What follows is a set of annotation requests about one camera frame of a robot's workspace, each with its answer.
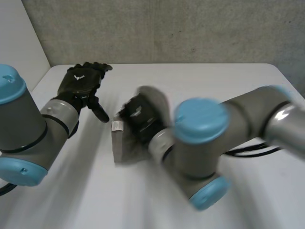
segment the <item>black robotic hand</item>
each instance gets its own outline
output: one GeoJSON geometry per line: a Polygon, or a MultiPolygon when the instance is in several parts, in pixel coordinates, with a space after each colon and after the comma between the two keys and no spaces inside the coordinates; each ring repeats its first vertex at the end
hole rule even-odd
{"type": "Polygon", "coordinates": [[[105,73],[110,70],[112,70],[110,65],[97,62],[86,62],[83,65],[77,64],[69,68],[59,86],[58,96],[54,99],[67,100],[79,112],[80,109],[88,106],[100,121],[108,122],[109,116],[99,104],[99,99],[95,96],[95,93],[100,87],[105,73]]]}

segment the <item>light blue joint cap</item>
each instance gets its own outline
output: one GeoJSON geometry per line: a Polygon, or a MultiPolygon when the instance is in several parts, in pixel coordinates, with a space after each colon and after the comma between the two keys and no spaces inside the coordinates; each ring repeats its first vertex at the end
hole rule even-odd
{"type": "Polygon", "coordinates": [[[0,157],[0,178],[20,186],[36,186],[48,171],[32,162],[11,157],[0,157]]]}
{"type": "Polygon", "coordinates": [[[229,113],[212,99],[193,98],[182,102],[174,114],[174,134],[188,144],[202,144],[219,137],[229,125],[229,113]]]}
{"type": "Polygon", "coordinates": [[[23,95],[27,86],[13,67],[0,64],[0,105],[9,103],[23,95]]]}
{"type": "Polygon", "coordinates": [[[230,183],[224,177],[218,177],[202,187],[191,198],[190,203],[197,210],[206,210],[219,201],[227,192],[230,183]]]}

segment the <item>silver cylinder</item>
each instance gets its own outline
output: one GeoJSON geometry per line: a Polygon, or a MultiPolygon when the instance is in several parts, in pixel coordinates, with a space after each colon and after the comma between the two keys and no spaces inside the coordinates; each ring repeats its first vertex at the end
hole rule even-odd
{"type": "Polygon", "coordinates": [[[264,140],[305,159],[305,111],[293,104],[283,106],[269,120],[264,140]]]}
{"type": "Polygon", "coordinates": [[[149,142],[148,151],[157,163],[161,163],[164,154],[174,145],[174,139],[169,128],[158,132],[149,142]]]}
{"type": "Polygon", "coordinates": [[[50,115],[61,120],[71,133],[78,122],[79,115],[75,108],[66,101],[52,99],[41,109],[42,115],[50,115]]]}

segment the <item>black band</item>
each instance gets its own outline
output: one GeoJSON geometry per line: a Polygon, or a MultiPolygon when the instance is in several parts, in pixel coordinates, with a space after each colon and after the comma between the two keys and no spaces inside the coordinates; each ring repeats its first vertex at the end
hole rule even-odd
{"type": "Polygon", "coordinates": [[[205,177],[193,177],[191,175],[188,175],[188,174],[185,174],[185,173],[182,173],[180,172],[180,174],[187,178],[188,180],[206,180],[206,179],[210,179],[212,176],[215,175],[215,172],[213,172],[211,175],[208,175],[208,176],[205,176],[205,177]]]}
{"type": "Polygon", "coordinates": [[[40,135],[39,138],[37,138],[35,141],[33,141],[32,143],[26,145],[26,146],[22,146],[18,149],[13,149],[13,150],[4,150],[4,149],[0,149],[1,152],[5,153],[5,154],[16,154],[16,153],[20,153],[24,150],[27,150],[35,145],[37,145],[42,139],[44,139],[44,137],[47,135],[48,132],[48,125],[46,123],[46,127],[43,131],[43,133],[40,135]]]}
{"type": "Polygon", "coordinates": [[[234,101],[229,100],[229,101],[226,101],[225,103],[233,105],[245,118],[247,125],[248,125],[248,138],[250,139],[253,134],[253,128],[252,128],[251,118],[249,117],[249,115],[247,114],[245,109],[242,106],[240,106],[237,102],[234,102],[234,101]]]}
{"type": "Polygon", "coordinates": [[[289,101],[284,101],[282,103],[280,103],[279,105],[277,105],[272,112],[270,112],[270,114],[267,116],[266,120],[264,121],[264,124],[259,132],[259,137],[263,138],[264,137],[264,132],[265,129],[270,121],[270,119],[272,118],[273,115],[275,115],[276,112],[278,112],[279,109],[281,109],[283,106],[286,106],[287,104],[290,104],[289,101]]]}
{"type": "Polygon", "coordinates": [[[60,120],[52,115],[49,115],[49,114],[43,114],[42,117],[49,118],[49,119],[52,119],[53,121],[57,122],[59,125],[61,125],[64,128],[64,130],[67,132],[67,135],[68,136],[70,135],[68,127],[62,120],[60,120]]]}
{"type": "Polygon", "coordinates": [[[164,161],[166,159],[166,157],[169,155],[169,153],[173,150],[173,146],[169,147],[165,153],[163,154],[163,157],[162,157],[162,161],[164,161]]]}

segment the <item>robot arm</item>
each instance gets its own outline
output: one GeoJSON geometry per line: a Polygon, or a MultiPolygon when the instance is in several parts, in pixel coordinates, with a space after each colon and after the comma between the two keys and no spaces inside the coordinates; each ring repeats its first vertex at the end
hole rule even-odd
{"type": "MultiPolygon", "coordinates": [[[[121,145],[134,137],[146,146],[198,210],[207,209],[226,193],[229,182],[217,173],[218,160],[225,153],[242,156],[237,155],[242,150],[231,150],[242,143],[259,137],[266,143],[244,150],[275,145],[304,158],[305,112],[278,87],[261,87],[220,104],[211,99],[186,100],[175,109],[173,126],[164,125],[163,130],[151,127],[161,126],[164,106],[155,102],[161,92],[146,94],[145,100],[139,91],[119,112],[133,135],[128,138],[123,133],[121,145]],[[154,105],[154,109],[146,112],[147,105],[154,105]]],[[[118,132],[112,133],[116,142],[118,136],[118,132]]]]}
{"type": "Polygon", "coordinates": [[[20,186],[36,186],[47,175],[66,140],[88,106],[102,122],[109,117],[95,97],[106,64],[85,63],[70,68],[58,96],[38,110],[18,72],[0,65],[0,178],[20,186]]]}

